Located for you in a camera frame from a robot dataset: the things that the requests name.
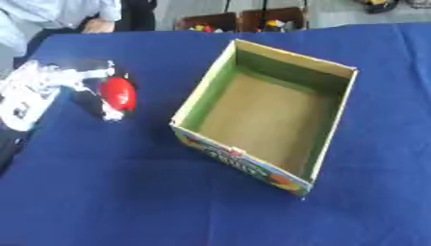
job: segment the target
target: colorful printed graphic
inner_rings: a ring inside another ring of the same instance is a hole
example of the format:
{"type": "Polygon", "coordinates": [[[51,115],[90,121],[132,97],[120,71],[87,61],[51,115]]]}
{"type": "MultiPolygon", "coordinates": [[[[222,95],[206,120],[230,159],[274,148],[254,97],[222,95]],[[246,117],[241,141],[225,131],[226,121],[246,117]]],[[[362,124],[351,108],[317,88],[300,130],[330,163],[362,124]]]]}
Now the colorful printed graphic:
{"type": "Polygon", "coordinates": [[[204,139],[198,139],[197,136],[183,133],[176,129],[175,133],[183,143],[189,145],[190,147],[199,149],[210,157],[233,166],[259,180],[289,190],[298,196],[304,196],[309,192],[309,187],[301,186],[301,184],[289,179],[285,174],[275,173],[268,168],[264,168],[257,161],[254,162],[250,160],[250,158],[244,158],[243,152],[239,149],[223,149],[221,146],[210,144],[210,142],[207,142],[204,139]]]}

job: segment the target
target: person's arm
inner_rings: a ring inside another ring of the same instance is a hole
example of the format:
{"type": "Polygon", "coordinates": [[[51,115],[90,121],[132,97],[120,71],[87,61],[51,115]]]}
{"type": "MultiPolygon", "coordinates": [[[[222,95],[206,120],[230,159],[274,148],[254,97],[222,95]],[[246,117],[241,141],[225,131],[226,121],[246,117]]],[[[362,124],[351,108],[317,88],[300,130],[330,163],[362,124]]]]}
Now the person's arm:
{"type": "Polygon", "coordinates": [[[120,19],[120,0],[100,0],[99,17],[91,19],[83,33],[111,33],[115,29],[115,22],[120,19]]]}
{"type": "Polygon", "coordinates": [[[13,49],[0,43],[0,80],[6,78],[13,67],[13,49]]]}
{"type": "Polygon", "coordinates": [[[100,18],[113,22],[121,19],[120,0],[102,0],[100,4],[100,18]]]}
{"type": "Polygon", "coordinates": [[[0,44],[9,47],[16,57],[24,56],[27,42],[24,34],[16,27],[11,18],[0,10],[0,44]]]}

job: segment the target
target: hand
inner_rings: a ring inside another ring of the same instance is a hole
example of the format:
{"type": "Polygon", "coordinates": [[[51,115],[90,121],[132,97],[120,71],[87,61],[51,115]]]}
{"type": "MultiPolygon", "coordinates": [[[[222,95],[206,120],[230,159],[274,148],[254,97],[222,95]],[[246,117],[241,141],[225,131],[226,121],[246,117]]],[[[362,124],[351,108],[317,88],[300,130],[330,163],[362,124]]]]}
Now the hand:
{"type": "Polygon", "coordinates": [[[115,23],[113,21],[104,20],[101,18],[93,18],[89,20],[84,28],[85,34],[111,33],[114,31],[115,23]]]}

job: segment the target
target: green box lining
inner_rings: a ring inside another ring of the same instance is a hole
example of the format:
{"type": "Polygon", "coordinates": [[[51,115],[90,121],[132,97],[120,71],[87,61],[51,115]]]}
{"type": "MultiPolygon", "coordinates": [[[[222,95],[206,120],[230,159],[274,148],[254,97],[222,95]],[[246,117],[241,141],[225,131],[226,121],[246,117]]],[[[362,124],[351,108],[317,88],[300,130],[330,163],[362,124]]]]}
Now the green box lining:
{"type": "Polygon", "coordinates": [[[316,135],[316,141],[309,154],[304,172],[300,176],[305,181],[312,182],[311,174],[339,110],[349,79],[237,50],[215,75],[209,87],[181,123],[181,127],[199,132],[201,124],[238,72],[246,73],[278,86],[294,88],[306,93],[325,94],[333,98],[328,112],[325,113],[327,116],[322,121],[316,135]]]}

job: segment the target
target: robotic arm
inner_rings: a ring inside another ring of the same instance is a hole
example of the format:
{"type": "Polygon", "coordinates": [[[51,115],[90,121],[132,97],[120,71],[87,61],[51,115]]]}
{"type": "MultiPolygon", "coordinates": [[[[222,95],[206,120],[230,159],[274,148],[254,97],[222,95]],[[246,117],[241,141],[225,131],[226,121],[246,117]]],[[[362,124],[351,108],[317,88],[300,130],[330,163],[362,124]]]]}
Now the robotic arm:
{"type": "Polygon", "coordinates": [[[106,121],[119,121],[135,109],[135,88],[112,61],[78,61],[72,67],[28,61],[0,81],[0,169],[19,150],[36,123],[59,96],[73,91],[74,101],[106,121]],[[86,86],[101,81],[98,92],[86,86]]]}

